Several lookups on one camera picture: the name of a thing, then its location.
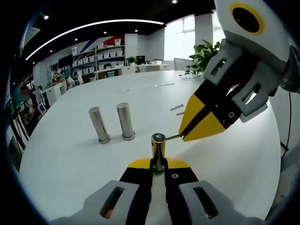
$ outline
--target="ceiling light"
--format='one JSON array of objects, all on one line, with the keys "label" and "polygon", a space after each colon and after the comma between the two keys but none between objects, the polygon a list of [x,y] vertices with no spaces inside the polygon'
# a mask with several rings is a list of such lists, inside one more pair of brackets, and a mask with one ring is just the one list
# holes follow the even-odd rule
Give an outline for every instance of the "ceiling light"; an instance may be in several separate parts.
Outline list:
[{"label": "ceiling light", "polygon": [[41,48],[45,47],[47,44],[49,44],[50,42],[60,38],[61,36],[64,36],[68,33],[71,33],[75,30],[79,30],[79,29],[82,29],[82,28],[85,28],[85,27],[89,27],[89,26],[93,26],[93,25],[99,25],[99,24],[103,24],[103,23],[115,23],[115,22],[141,22],[141,23],[154,23],[154,24],[159,24],[159,25],[164,25],[163,22],[156,22],[156,21],[151,21],[151,20],[135,20],[135,19],[122,19],[122,20],[107,20],[107,21],[100,21],[100,22],[93,22],[93,23],[89,23],[89,24],[86,24],[86,25],[83,25],[83,26],[80,26],[80,27],[76,27],[74,29],[71,29],[71,30],[68,30],[62,34],[59,34],[58,36],[50,39],[49,41],[47,41],[46,43],[42,44],[39,48],[37,48],[36,50],[34,50],[27,58],[26,58],[26,61],[31,57],[33,56],[35,53],[37,53],[37,51],[39,51]]}]

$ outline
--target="metal cylinder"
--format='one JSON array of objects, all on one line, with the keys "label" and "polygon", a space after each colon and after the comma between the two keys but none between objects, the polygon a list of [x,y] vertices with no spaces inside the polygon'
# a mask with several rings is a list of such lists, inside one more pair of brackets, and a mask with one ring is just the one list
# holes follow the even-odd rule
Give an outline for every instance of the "metal cylinder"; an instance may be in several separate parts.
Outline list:
[{"label": "metal cylinder", "polygon": [[131,141],[135,137],[135,132],[132,129],[129,104],[126,102],[118,104],[117,111],[122,128],[122,138],[125,141]]},{"label": "metal cylinder", "polygon": [[98,135],[99,142],[101,144],[109,143],[111,137],[109,136],[105,128],[99,107],[91,108],[89,110],[89,114]]},{"label": "metal cylinder", "polygon": [[165,170],[165,141],[163,134],[154,134],[151,137],[153,171],[155,174],[162,174]]}]

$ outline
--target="green plant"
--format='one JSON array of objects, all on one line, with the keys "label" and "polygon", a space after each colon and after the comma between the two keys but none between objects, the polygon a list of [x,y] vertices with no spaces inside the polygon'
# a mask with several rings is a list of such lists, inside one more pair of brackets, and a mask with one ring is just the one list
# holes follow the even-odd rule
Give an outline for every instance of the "green plant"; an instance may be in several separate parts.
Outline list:
[{"label": "green plant", "polygon": [[128,63],[136,63],[137,62],[137,59],[134,56],[130,56],[126,60],[127,60]]},{"label": "green plant", "polygon": [[195,54],[189,57],[193,59],[193,65],[187,66],[185,74],[198,74],[204,72],[211,58],[214,57],[220,48],[220,42],[217,42],[215,46],[206,40],[202,40],[204,45],[195,45]]}]

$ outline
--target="round table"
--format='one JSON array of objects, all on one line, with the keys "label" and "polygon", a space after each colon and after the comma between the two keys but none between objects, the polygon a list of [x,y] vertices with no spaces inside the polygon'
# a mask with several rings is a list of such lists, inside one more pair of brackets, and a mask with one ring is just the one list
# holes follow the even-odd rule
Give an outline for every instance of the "round table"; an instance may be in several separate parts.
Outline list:
[{"label": "round table", "polygon": [[[20,181],[37,210],[48,220],[71,216],[84,200],[110,180],[119,180],[127,165],[152,156],[154,133],[178,133],[184,107],[203,82],[184,80],[182,71],[123,75],[68,90],[34,130],[20,168]],[[126,142],[116,105],[128,102],[136,137]],[[88,110],[99,106],[111,141],[102,145]],[[268,109],[254,119],[238,120],[225,132],[193,142],[166,143],[166,156],[185,160],[199,180],[206,180],[246,216],[265,219],[280,173],[280,140]],[[164,176],[154,176],[146,224],[171,224],[165,203]]]}]

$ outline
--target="person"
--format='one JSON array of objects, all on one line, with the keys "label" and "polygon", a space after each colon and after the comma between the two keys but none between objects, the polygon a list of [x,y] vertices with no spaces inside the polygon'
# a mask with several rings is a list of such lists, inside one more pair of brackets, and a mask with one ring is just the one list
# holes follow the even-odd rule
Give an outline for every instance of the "person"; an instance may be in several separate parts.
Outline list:
[{"label": "person", "polygon": [[38,110],[38,101],[37,101],[37,97],[35,96],[35,94],[33,94],[33,92],[28,89],[27,87],[23,87],[21,90],[21,95],[23,97],[25,97],[27,99],[27,101],[29,99],[31,99],[32,101],[32,108],[33,111],[30,113],[29,109],[25,106],[25,129],[27,130],[27,133],[29,136],[31,136],[34,128],[37,126],[38,124],[38,117],[41,115],[41,113]]}]

